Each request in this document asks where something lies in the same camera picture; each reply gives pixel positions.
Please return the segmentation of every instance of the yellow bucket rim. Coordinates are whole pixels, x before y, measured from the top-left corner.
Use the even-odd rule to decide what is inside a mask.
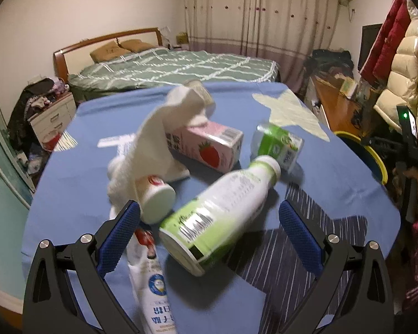
[[[334,134],[337,137],[345,137],[345,138],[349,138],[349,139],[355,141],[356,143],[361,143],[361,139],[358,136],[355,136],[354,134],[351,134],[351,133],[346,132],[344,130],[337,130],[336,132],[334,132]],[[379,169],[381,170],[381,173],[382,173],[381,183],[383,185],[386,185],[387,181],[389,180],[389,176],[387,174],[387,168],[384,165],[384,162],[382,161],[381,157],[379,157],[378,153],[376,153],[375,150],[372,147],[365,146],[364,148],[366,149],[367,152],[369,152],[372,155],[373,159],[378,164]]]

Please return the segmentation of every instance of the plaid bedspread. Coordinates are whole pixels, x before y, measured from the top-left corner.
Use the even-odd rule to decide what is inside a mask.
[[[170,51],[155,48],[97,63],[70,74],[71,91],[123,92],[159,85],[201,81],[275,81],[279,66],[271,60],[205,51]]]

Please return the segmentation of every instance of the bed headboard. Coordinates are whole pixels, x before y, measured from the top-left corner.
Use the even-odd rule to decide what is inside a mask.
[[[93,59],[90,57],[90,52],[112,40],[116,40],[116,38],[119,41],[141,39],[146,43],[159,46],[163,45],[161,33],[158,28],[122,31],[93,39],[86,39],[54,52],[54,68],[57,76],[67,82],[68,74],[77,74],[83,68],[94,64]]]

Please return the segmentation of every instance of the brown pillow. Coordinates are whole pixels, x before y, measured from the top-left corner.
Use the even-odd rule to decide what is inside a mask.
[[[90,56],[95,63],[100,63],[120,57],[121,55],[127,54],[129,52],[129,50],[120,48],[116,41],[110,41],[100,48],[90,52]]]
[[[139,39],[121,41],[119,45],[124,49],[130,50],[131,52],[142,52],[148,49],[157,48],[157,46],[145,43]]]

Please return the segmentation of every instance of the pink box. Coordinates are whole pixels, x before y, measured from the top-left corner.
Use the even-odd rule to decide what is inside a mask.
[[[243,132],[209,121],[204,126],[181,127],[167,132],[169,148],[227,173],[239,161]]]

